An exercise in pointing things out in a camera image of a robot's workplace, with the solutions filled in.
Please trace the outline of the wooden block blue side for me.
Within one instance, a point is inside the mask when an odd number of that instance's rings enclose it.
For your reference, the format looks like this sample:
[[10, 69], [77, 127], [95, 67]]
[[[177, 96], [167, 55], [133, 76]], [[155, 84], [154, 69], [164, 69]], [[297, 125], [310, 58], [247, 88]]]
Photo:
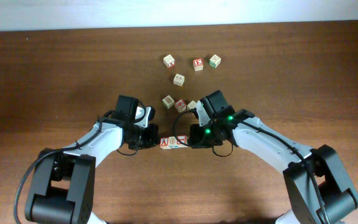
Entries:
[[170, 149], [179, 148], [181, 147], [181, 144], [176, 140], [174, 136], [170, 136], [168, 138], [168, 147]]

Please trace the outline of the wooden block red A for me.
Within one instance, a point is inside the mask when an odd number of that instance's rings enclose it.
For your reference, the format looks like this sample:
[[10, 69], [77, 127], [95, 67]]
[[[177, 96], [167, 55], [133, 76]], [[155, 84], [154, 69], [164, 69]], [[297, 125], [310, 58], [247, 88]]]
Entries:
[[169, 138], [161, 138], [160, 139], [160, 147], [162, 149], [169, 149]]

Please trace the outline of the wooden block red I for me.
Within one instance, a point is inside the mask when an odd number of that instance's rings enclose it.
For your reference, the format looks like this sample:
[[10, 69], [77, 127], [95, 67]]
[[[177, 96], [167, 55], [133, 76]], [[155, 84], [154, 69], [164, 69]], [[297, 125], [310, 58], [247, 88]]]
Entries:
[[187, 147], [188, 137], [186, 135], [178, 135], [177, 138], [177, 147]]

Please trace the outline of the wooden block red E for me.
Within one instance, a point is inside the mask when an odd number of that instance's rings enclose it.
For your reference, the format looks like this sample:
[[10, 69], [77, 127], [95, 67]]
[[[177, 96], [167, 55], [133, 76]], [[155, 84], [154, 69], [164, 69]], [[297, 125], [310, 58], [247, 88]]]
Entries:
[[196, 72], [202, 70], [203, 67], [204, 63], [202, 58], [196, 58], [193, 60], [193, 68]]

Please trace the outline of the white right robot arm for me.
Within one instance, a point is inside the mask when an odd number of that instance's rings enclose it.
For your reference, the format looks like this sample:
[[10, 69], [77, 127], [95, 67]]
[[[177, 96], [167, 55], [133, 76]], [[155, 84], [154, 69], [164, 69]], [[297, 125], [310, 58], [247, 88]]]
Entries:
[[247, 110], [235, 111], [221, 94], [206, 96], [190, 110], [192, 148], [211, 148], [229, 141], [252, 152], [283, 175], [289, 211], [276, 223], [340, 223], [358, 209], [358, 192], [337, 152], [286, 138]]

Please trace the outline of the wooden block green letter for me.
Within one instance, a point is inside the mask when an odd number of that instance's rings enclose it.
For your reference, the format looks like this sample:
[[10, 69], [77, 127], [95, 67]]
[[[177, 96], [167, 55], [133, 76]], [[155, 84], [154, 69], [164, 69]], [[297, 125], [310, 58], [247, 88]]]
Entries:
[[219, 64], [221, 63], [221, 57], [214, 54], [210, 59], [209, 59], [209, 64], [213, 67], [213, 68], [217, 68], [219, 66]]

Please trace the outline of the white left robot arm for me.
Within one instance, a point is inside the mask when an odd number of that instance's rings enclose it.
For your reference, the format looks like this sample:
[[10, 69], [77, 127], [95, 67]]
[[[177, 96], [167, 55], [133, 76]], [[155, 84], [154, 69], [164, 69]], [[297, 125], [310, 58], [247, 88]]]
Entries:
[[153, 107], [113, 110], [90, 131], [61, 149], [42, 150], [27, 173], [33, 173], [25, 203], [26, 220], [35, 223], [102, 223], [93, 212], [95, 170], [124, 144], [138, 152], [159, 143], [152, 124]]

